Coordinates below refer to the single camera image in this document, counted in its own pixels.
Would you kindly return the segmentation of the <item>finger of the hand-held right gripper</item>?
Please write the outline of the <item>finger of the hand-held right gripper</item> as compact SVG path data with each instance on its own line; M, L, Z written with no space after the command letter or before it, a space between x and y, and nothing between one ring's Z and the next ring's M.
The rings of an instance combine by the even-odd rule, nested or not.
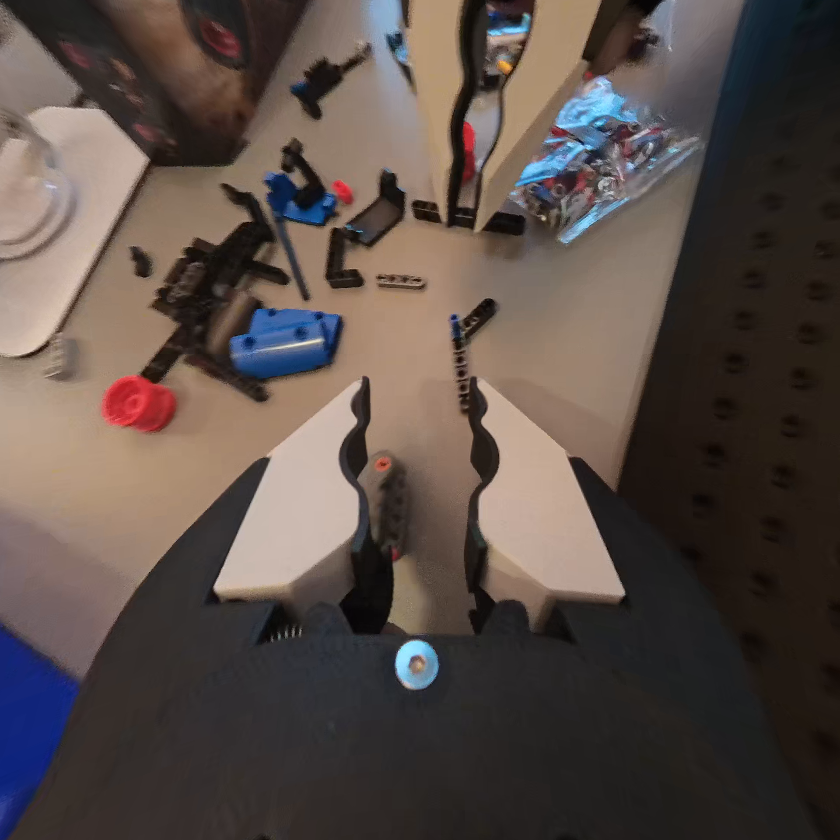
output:
M553 117L583 80L600 0L537 0L525 45L498 99L498 137L475 188L475 231L501 207Z
M473 92L467 0L409 1L406 40L414 89L423 119L437 212L453 228L466 170L463 122Z

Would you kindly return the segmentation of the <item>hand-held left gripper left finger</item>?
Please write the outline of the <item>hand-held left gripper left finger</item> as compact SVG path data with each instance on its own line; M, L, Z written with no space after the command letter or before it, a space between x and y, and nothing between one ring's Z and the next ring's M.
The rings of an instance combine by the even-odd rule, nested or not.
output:
M266 454L214 595L271 599L298 622L312 606L332 603L353 631L386 628L394 572L371 539L360 482L367 424L370 378L362 376Z

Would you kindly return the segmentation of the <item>grey toy motor block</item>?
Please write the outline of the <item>grey toy motor block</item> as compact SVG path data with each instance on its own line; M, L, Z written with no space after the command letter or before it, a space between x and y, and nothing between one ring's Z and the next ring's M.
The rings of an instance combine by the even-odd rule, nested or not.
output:
M367 499L371 540L392 563L400 561L409 533L409 480L402 460L389 451L370 454L360 473Z

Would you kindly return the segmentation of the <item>straight black beam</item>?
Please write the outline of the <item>straight black beam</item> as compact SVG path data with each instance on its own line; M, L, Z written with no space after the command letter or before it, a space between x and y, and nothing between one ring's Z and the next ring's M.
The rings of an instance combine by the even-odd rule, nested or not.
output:
M445 225L445 228L463 228L472 231L500 233L500 236L523 236L525 218L521 214L496 212L489 216L487 225L475 225L475 210L470 205L457 205L450 220L443 220L437 203L414 198L410 214L417 220Z

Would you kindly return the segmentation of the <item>black bent beam blue pin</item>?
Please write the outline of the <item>black bent beam blue pin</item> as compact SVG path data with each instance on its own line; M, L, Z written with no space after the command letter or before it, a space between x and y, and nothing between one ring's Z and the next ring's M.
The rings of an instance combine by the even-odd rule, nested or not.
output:
M475 333L487 327L487 322L496 316L498 301L482 299L473 309L470 309L463 319L450 314L450 349L454 363L454 386L457 386L457 405L466 415L470 411L470 365L467 365L467 347L475 338Z

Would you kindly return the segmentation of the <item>grey desk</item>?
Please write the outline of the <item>grey desk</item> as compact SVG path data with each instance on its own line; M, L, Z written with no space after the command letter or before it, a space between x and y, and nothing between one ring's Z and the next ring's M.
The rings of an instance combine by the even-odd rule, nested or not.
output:
M163 433L102 420L105 387L139 372L170 333L150 309L151 279L132 275L128 247L151 253L156 279L198 236L218 240L242 216L221 181L263 197L261 175L298 137L325 179L371 201L392 169L406 197L428 197L415 99L383 45L396 1L312 1L288 45L250 142L225 169L153 169L69 316L77 375L43 378L43 355L2 360L0 595L2 623L82 676L125 599L169 546L258 457L350 380L370 378L367 451L392 451L410 480L409 553L396 563L392 623L463 635L466 506L475 473L457 408L445 320L480 299L498 316L475 335L470 369L583 457L609 484L620 471L666 290L675 270L698 161L561 247L540 225L521 238L423 225L406 212L377 247L350 250L363 288L323 279L327 231L294 228L312 307L343 316L332 365L271 384L255 405L191 365L166 376L178 396ZM317 59L371 57L321 99L313 122L290 87ZM417 275L423 290L379 288L377 275Z

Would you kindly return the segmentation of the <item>clear bag of small parts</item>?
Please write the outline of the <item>clear bag of small parts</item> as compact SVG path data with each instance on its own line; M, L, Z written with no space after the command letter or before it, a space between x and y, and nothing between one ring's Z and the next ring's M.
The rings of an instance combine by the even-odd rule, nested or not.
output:
M698 149L698 137L586 74L509 197L566 247Z

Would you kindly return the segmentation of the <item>black connector with blue pin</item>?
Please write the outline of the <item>black connector with blue pin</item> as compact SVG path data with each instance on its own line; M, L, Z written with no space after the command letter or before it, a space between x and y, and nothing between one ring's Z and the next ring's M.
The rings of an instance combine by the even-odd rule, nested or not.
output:
M331 63L329 59L317 59L312 63L298 83L290 87L290 94L298 99L301 111L313 119L323 119L321 99L331 92L343 76L360 66L363 61L371 57L371 44L360 44L356 49L343 59L342 63Z

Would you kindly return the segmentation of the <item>black rectangular panel piece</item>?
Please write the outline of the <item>black rectangular panel piece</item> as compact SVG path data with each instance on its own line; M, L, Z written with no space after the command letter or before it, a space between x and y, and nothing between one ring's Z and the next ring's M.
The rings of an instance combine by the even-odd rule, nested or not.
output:
M386 233L389 233L404 218L404 191L399 185L396 172L383 169L379 175L379 195L343 223L342 231L347 242L360 247L374 247Z

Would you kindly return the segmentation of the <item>blue curved toy panel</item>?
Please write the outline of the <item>blue curved toy panel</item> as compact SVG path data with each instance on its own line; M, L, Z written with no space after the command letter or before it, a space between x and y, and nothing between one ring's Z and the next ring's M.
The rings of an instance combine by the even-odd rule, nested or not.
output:
M294 307L260 307L253 312L249 322L249 333L274 333L274 330L292 330L308 327L313 333L321 333L327 345L327 353L332 355L337 351L343 320L339 314L327 314L321 309L294 309Z
M308 327L234 335L226 353L236 372L253 378L312 372L332 360L327 338Z

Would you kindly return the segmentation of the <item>black L-shaped beam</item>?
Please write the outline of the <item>black L-shaped beam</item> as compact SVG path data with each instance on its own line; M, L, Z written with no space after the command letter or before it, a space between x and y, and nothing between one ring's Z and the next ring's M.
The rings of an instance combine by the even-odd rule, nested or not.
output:
M356 268L343 267L347 236L342 228L331 228L327 242L325 279L331 290L363 288L363 276Z

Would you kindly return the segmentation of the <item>black curved toy shell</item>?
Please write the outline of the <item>black curved toy shell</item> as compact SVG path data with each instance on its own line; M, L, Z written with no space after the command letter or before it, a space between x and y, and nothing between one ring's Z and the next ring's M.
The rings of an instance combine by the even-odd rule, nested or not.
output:
M250 319L260 307L261 301L250 296L250 291L234 290L208 322L205 351L209 355L226 355L229 340L249 330Z

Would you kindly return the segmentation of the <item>dark perforated panel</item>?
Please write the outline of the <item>dark perforated panel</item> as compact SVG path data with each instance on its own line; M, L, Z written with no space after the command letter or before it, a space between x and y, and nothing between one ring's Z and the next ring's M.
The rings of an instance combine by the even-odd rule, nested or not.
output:
M618 494L696 572L837 838L840 1L745 1Z

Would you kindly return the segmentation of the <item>light grey angled beam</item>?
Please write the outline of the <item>light grey angled beam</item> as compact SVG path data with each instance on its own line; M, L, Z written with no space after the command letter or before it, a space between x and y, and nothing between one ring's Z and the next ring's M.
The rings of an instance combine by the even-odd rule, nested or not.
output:
M59 330L43 349L43 378L53 384L66 384L77 375L77 362L77 341Z

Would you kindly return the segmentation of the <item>black beam frame assembly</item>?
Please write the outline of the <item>black beam frame assembly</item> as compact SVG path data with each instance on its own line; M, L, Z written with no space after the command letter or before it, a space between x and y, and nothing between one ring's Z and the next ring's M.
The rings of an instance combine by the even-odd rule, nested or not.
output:
M163 384L176 362L184 360L203 375L234 387L253 402L263 402L268 392L258 378L236 372L229 355L205 351L205 330L214 312L240 290L247 276L285 285L290 276L283 268L258 260L263 245L274 242L274 233L253 193L221 184L226 201L242 207L249 220L236 225L218 245L194 238L184 247L163 285L156 290L151 309L176 322L176 330L144 363L140 376Z

